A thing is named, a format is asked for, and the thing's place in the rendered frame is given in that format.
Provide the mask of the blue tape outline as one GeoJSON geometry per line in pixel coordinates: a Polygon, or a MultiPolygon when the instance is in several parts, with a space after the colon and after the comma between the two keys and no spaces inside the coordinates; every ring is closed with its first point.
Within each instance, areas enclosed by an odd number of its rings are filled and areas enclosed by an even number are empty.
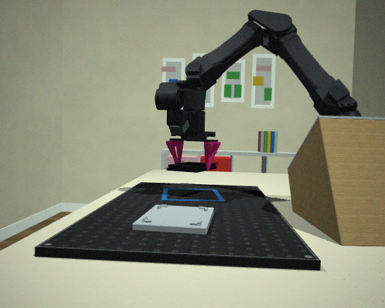
{"type": "MultiPolygon", "coordinates": [[[[168,189],[170,188],[164,188],[161,200],[167,200],[168,189]]],[[[215,193],[215,195],[218,197],[219,200],[181,200],[181,201],[225,201],[216,189],[198,189],[198,190],[213,190],[213,192],[215,193]]]]}

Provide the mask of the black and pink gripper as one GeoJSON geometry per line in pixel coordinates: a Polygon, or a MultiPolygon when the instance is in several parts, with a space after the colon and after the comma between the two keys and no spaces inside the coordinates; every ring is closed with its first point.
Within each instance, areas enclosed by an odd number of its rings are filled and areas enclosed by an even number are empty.
{"type": "Polygon", "coordinates": [[[185,132],[181,135],[171,134],[171,136],[181,137],[181,139],[169,139],[169,141],[166,141],[166,144],[173,156],[175,164],[181,163],[184,141],[198,141],[204,142],[205,166],[207,170],[210,169],[214,155],[216,154],[221,144],[220,142],[218,142],[218,140],[207,140],[207,137],[215,137],[215,132],[185,132]]]}

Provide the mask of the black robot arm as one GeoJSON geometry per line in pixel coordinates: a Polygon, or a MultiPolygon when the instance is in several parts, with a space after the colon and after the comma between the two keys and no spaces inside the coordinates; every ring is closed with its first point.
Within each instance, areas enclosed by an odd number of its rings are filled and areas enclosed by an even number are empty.
{"type": "Polygon", "coordinates": [[[290,66],[307,89],[319,115],[361,116],[357,101],[341,80],[330,76],[304,46],[290,16],[252,10],[248,13],[248,22],[236,34],[187,65],[187,80],[160,83],[155,105],[158,110],[167,110],[170,132],[173,135],[204,132],[205,112],[193,110],[205,110],[206,91],[231,65],[260,45],[290,66]]]}

